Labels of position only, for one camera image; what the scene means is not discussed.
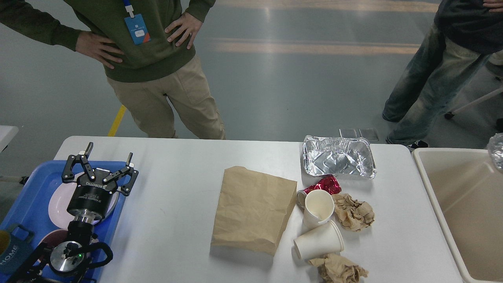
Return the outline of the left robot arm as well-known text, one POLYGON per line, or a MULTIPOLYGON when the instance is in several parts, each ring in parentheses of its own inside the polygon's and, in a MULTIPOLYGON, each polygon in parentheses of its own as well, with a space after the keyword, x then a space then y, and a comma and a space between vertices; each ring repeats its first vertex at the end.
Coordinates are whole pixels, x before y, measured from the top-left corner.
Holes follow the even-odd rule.
POLYGON ((131 193, 139 172, 131 162, 132 153, 116 171, 93 168, 88 161, 92 150, 93 143, 89 143, 85 151, 68 156, 61 174, 64 184, 76 185, 66 208, 73 219, 65 239, 57 245, 40 243, 8 278, 9 283, 55 283, 55 279, 43 277, 46 266, 57 276, 80 283, 89 270, 113 259, 105 239, 95 234, 94 223, 112 213, 113 197, 131 193))

